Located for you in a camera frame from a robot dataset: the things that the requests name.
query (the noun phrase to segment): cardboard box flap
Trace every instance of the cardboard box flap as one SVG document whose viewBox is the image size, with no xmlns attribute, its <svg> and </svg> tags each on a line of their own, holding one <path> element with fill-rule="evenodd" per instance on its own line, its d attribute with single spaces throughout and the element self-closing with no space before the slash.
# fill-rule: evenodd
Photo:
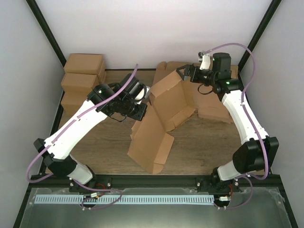
<svg viewBox="0 0 304 228">
<path fill-rule="evenodd" d="M 174 115 L 188 106 L 180 82 L 157 97 L 154 97 L 154 94 L 150 95 L 152 106 L 164 126 Z"/>
<path fill-rule="evenodd" d="M 151 174 L 160 173 L 163 169 L 163 165 L 154 163 L 147 159 L 141 150 L 136 147 L 136 144 L 132 141 L 128 151 L 128 156 L 132 158 L 137 164 L 139 164 L 144 170 Z"/>
<path fill-rule="evenodd" d="M 174 115 L 168 122 L 170 124 L 173 124 L 175 129 L 176 127 L 186 122 L 189 117 L 194 113 L 194 111 L 194 107 L 187 106 L 186 108 L 178 112 L 176 115 Z"/>
<path fill-rule="evenodd" d="M 160 63 L 157 65 L 156 69 L 164 70 L 164 69 L 166 68 L 166 66 L 167 66 L 167 63 L 166 63 L 166 62 L 160 62 Z"/>
<path fill-rule="evenodd" d="M 200 108 L 199 117 L 206 118 L 206 119 L 212 119 L 212 120 L 219 120 L 219 121 L 223 121 L 226 123 L 231 123 L 229 112 L 225 107 L 224 108 L 216 108 L 216 107 Z"/>
<path fill-rule="evenodd" d="M 173 136 L 169 134 L 165 134 L 162 143 L 160 145 L 159 151 L 156 154 L 154 163 L 162 164 L 162 165 L 166 163 L 173 141 L 174 141 Z"/>
<path fill-rule="evenodd" d="M 166 132 L 170 132 L 173 131 L 176 128 L 176 126 L 173 121 L 168 121 L 164 123 L 164 128 Z"/>
<path fill-rule="evenodd" d="M 181 77 L 177 72 L 172 72 L 165 78 L 163 78 L 161 81 L 156 83 L 151 87 L 151 93 L 158 97 L 160 94 L 164 93 L 165 91 L 171 89 L 176 84 L 178 84 L 181 81 Z"/>
<path fill-rule="evenodd" d="M 137 121 L 132 130 L 128 155 L 148 172 L 159 173 L 167 160 L 174 137 L 165 132 L 150 105 L 143 120 Z"/>
<path fill-rule="evenodd" d="M 155 85 L 156 83 L 164 79 L 171 72 L 171 70 L 156 69 L 152 85 Z"/>
<path fill-rule="evenodd" d="M 136 135 L 138 129 L 140 128 L 141 126 L 141 122 L 140 121 L 136 121 L 135 124 L 133 125 L 133 127 L 131 128 L 132 129 L 132 133 L 131 133 L 131 139 L 133 139 L 133 136 Z"/>
</svg>

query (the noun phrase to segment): open cardboard box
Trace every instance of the open cardboard box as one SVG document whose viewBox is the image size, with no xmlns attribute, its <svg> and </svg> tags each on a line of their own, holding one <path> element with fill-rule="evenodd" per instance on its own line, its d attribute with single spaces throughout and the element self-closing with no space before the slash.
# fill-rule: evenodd
<svg viewBox="0 0 304 228">
<path fill-rule="evenodd" d="M 176 68 L 181 67 L 186 64 L 192 64 L 190 62 L 161 62 L 155 72 L 155 77 L 153 80 L 153 85 L 158 83 L 160 80 L 165 78 L 168 74 L 170 74 L 172 71 L 175 71 Z M 238 78 L 238 66 L 231 66 L 231 78 Z M 205 118 L 205 119 L 212 119 L 212 120 L 218 120 L 223 121 L 226 123 L 232 123 L 233 120 L 231 116 L 229 115 L 228 110 L 225 108 L 225 106 L 220 102 L 218 99 L 218 96 L 215 93 L 211 93 L 209 95 L 202 95 L 198 92 L 198 87 L 200 84 L 197 83 L 191 83 L 191 89 L 193 94 L 193 100 L 196 105 L 196 108 L 198 109 L 199 117 Z M 199 91 L 201 93 L 207 93 L 212 89 L 211 86 L 201 86 Z"/>
<path fill-rule="evenodd" d="M 174 137 L 166 132 L 176 129 L 195 111 L 190 81 L 172 72 L 151 87 L 151 105 L 141 122 L 132 128 L 128 155 L 151 174 L 162 171 Z"/>
</svg>

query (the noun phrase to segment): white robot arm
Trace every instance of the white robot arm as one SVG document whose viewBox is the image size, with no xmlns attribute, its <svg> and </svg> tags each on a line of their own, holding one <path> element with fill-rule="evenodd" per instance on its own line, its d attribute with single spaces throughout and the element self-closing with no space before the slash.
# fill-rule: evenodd
<svg viewBox="0 0 304 228">
<path fill-rule="evenodd" d="M 94 176 L 92 170 L 70 155 L 74 146 L 98 123 L 120 113 L 126 117 L 141 121 L 147 105 L 142 100 L 147 98 L 150 88 L 133 78 L 130 84 L 115 99 L 95 108 L 95 105 L 111 97 L 128 80 L 127 75 L 120 83 L 100 84 L 88 95 L 80 109 L 52 136 L 45 140 L 37 139 L 34 145 L 38 152 L 50 145 L 42 155 L 44 163 L 59 177 L 68 176 L 81 184 L 87 184 Z"/>
<path fill-rule="evenodd" d="M 244 173 L 259 171 L 265 166 L 271 167 L 279 146 L 278 140 L 276 137 L 269 137 L 261 127 L 246 98 L 242 102 L 243 85 L 238 79 L 231 78 L 230 55 L 215 53 L 212 70 L 209 70 L 208 54 L 199 52 L 199 61 L 200 66 L 185 65 L 177 68 L 177 73 L 183 80 L 190 78 L 191 82 L 212 86 L 212 91 L 218 95 L 219 100 L 232 116 L 241 139 L 241 146 L 233 154 L 232 161 L 213 170 L 212 182 L 217 185 Z"/>
</svg>

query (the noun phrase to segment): purple cable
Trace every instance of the purple cable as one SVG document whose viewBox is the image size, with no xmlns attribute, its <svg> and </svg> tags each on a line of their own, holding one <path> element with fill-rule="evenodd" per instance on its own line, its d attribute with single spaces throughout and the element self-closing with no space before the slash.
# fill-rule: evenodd
<svg viewBox="0 0 304 228">
<path fill-rule="evenodd" d="M 28 168 L 27 168 L 27 171 L 26 171 L 26 178 L 27 178 L 27 181 L 29 182 L 29 183 L 37 183 L 37 182 L 39 182 L 39 181 L 42 181 L 42 180 L 44 180 L 44 179 L 46 179 L 46 178 L 48 178 L 48 177 L 50 177 L 50 176 L 52 176 L 53 174 L 52 173 L 50 173 L 50 174 L 48 174 L 48 175 L 46 175 L 46 176 L 44 176 L 44 177 L 41 177 L 41 178 L 39 178 L 39 179 L 37 179 L 37 180 L 31 180 L 30 178 L 29 178 L 29 171 L 30 171 L 30 169 L 32 168 L 32 166 L 33 166 L 33 164 L 40 158 L 40 156 L 42 156 L 49 148 L 50 148 L 51 146 L 49 145 L 49 146 L 47 146 L 46 148 L 44 148 L 33 160 L 32 160 L 32 162 L 29 164 L 29 166 L 28 166 Z"/>
<path fill-rule="evenodd" d="M 252 185 L 252 182 L 251 182 L 250 179 L 247 178 L 247 177 L 242 176 L 242 177 L 240 177 L 240 178 L 245 178 L 245 179 L 249 182 L 249 184 L 250 184 L 251 191 L 250 191 L 249 198 L 248 198 L 244 203 L 242 203 L 242 204 L 240 204 L 240 205 L 237 205 L 237 206 L 234 206 L 234 207 L 226 208 L 226 210 L 238 209 L 238 208 L 240 208 L 240 207 L 242 207 L 242 206 L 245 206 L 246 204 L 248 204 L 248 203 L 250 202 L 250 200 L 251 200 L 251 198 L 252 198 L 252 195 L 253 195 L 253 185 Z M 218 205 L 216 205 L 215 203 L 214 203 L 214 206 L 216 206 L 217 208 L 223 209 L 223 208 L 219 207 Z"/>
<path fill-rule="evenodd" d="M 214 51 L 214 50 L 217 50 L 219 48 L 223 48 L 223 47 L 226 47 L 226 46 L 231 46 L 231 45 L 236 45 L 236 46 L 240 46 L 242 48 L 244 48 L 250 55 L 251 55 L 251 58 L 252 58 L 252 62 L 253 62 L 253 71 L 252 71 L 252 75 L 251 75 L 251 78 L 250 78 L 250 81 L 247 83 L 247 85 L 244 87 L 244 90 L 242 92 L 242 96 L 241 96 L 241 102 L 243 103 L 244 100 L 245 100 L 245 92 L 247 90 L 247 88 L 249 87 L 249 85 L 251 84 L 251 82 L 253 81 L 253 79 L 255 78 L 256 74 L 256 61 L 255 61 L 255 58 L 254 58 L 254 55 L 253 53 L 250 51 L 249 48 L 247 48 L 245 45 L 242 45 L 242 44 L 239 44 L 239 43 L 228 43 L 228 44 L 223 44 L 223 45 L 220 45 L 220 46 L 217 46 L 213 49 L 210 49 L 206 52 L 204 52 L 204 54 L 207 54 L 207 53 L 210 53 L 211 51 Z M 264 180 L 266 179 L 267 175 L 268 175 L 268 172 L 269 172 L 269 167 L 268 167 L 268 157 L 267 157 L 267 152 L 266 152 L 266 148 L 265 148 L 265 145 L 263 143 L 263 140 L 262 140 L 262 137 L 260 135 L 260 133 L 258 132 L 257 130 L 257 127 L 256 125 L 254 124 L 253 120 L 251 119 L 248 111 L 247 111 L 247 108 L 245 105 L 242 105 L 243 106 L 243 109 L 244 109 L 244 112 L 246 114 L 246 116 L 248 117 L 253 129 L 255 130 L 256 132 L 256 135 L 258 137 L 258 140 L 261 144 L 261 147 L 262 147 L 262 152 L 263 152 L 263 157 L 264 157 L 264 162 L 265 162 L 265 173 L 264 173 L 264 176 L 263 177 L 259 177 L 259 176 L 256 176 L 254 174 L 250 174 L 251 176 L 253 176 L 254 178 L 258 179 L 258 180 Z"/>
<path fill-rule="evenodd" d="M 81 116 L 85 115 L 86 113 L 90 112 L 91 110 L 99 107 L 99 106 L 102 106 L 104 104 L 106 104 L 107 102 L 113 100 L 115 97 L 117 97 L 126 87 L 127 85 L 131 82 L 131 80 L 134 78 L 135 74 L 136 74 L 136 71 L 137 71 L 137 68 L 138 68 L 138 64 L 136 64 L 135 68 L 134 68 L 134 71 L 132 72 L 131 76 L 129 77 L 129 79 L 125 82 L 125 84 L 114 94 L 112 95 L 111 97 L 105 99 L 104 101 L 100 102 L 99 104 L 96 104 L 94 105 L 93 107 L 89 108 L 88 110 L 85 110 L 83 113 L 81 113 L 78 118 L 80 118 Z M 55 139 L 52 141 L 52 143 L 54 144 L 58 138 L 70 127 L 72 126 L 73 123 L 75 123 L 76 120 L 73 120 L 71 121 L 56 137 Z M 42 181 L 50 176 L 52 176 L 53 174 L 50 173 L 40 179 L 37 179 L 37 180 L 31 180 L 29 178 L 29 171 L 30 169 L 32 168 L 32 166 L 34 165 L 34 163 L 40 158 L 40 156 L 42 156 L 51 146 L 48 145 L 45 149 L 43 149 L 34 159 L 33 161 L 29 164 L 28 168 L 27 168 L 27 171 L 26 171 L 26 179 L 29 183 L 37 183 L 39 181 Z"/>
<path fill-rule="evenodd" d="M 112 96 L 110 96 L 109 98 L 105 99 L 104 101 L 94 105 L 93 107 L 85 110 L 83 113 L 81 113 L 79 116 L 77 116 L 77 118 L 82 117 L 83 115 L 87 114 L 88 112 L 98 108 L 99 106 L 102 106 L 106 103 L 108 103 L 109 101 L 113 100 L 115 97 L 117 97 L 126 87 L 127 85 L 129 85 L 129 83 L 132 81 L 132 79 L 134 78 L 136 71 L 138 68 L 138 64 L 135 65 L 134 71 L 132 72 L 131 76 L 129 77 L 129 79 L 126 81 L 126 83 Z M 56 138 L 52 141 L 52 143 L 55 143 L 58 138 L 69 128 L 70 126 L 66 126 L 57 136 Z"/>
<path fill-rule="evenodd" d="M 114 200 L 113 202 L 111 202 L 111 203 L 109 203 L 109 204 L 107 204 L 107 205 L 104 205 L 104 206 L 102 206 L 102 207 L 97 207 L 97 208 L 91 208 L 91 209 L 88 209 L 88 210 L 99 210 L 99 209 L 103 209 L 103 208 L 107 208 L 107 207 L 109 207 L 109 206 L 112 206 L 113 204 L 115 204 L 116 202 L 118 202 L 120 199 L 122 198 L 122 195 L 120 195 L 116 200 Z M 85 209 L 86 207 L 84 206 L 84 203 L 87 201 L 87 200 L 90 200 L 90 199 L 94 199 L 94 198 L 86 198 L 86 199 L 84 199 L 82 202 L 81 202 L 81 207 L 83 208 L 83 209 Z"/>
<path fill-rule="evenodd" d="M 92 189 L 92 188 L 89 188 L 89 187 L 87 187 L 87 186 L 81 184 L 80 182 L 78 182 L 78 181 L 76 181 L 76 180 L 74 180 L 74 182 L 77 183 L 80 187 L 82 187 L 82 188 L 84 188 L 84 189 L 86 189 L 86 190 L 89 190 L 89 191 L 97 191 L 97 192 L 119 192 L 119 194 L 120 194 L 119 197 L 118 197 L 116 200 L 114 200 L 113 202 L 111 202 L 111 203 L 109 203 L 109 204 L 107 204 L 107 205 L 104 205 L 104 206 L 102 206 L 102 207 L 91 208 L 91 210 L 97 210 L 97 209 L 107 208 L 107 207 L 109 207 L 109 206 L 115 204 L 116 202 L 118 202 L 118 201 L 122 198 L 122 196 L 123 196 L 123 191 L 118 190 L 118 189 Z M 84 202 L 87 201 L 87 200 L 89 200 L 89 199 L 92 199 L 92 198 L 87 198 L 87 199 L 84 199 L 84 200 L 82 201 L 82 203 L 81 203 L 82 208 L 85 208 L 85 207 L 84 207 Z"/>
</svg>

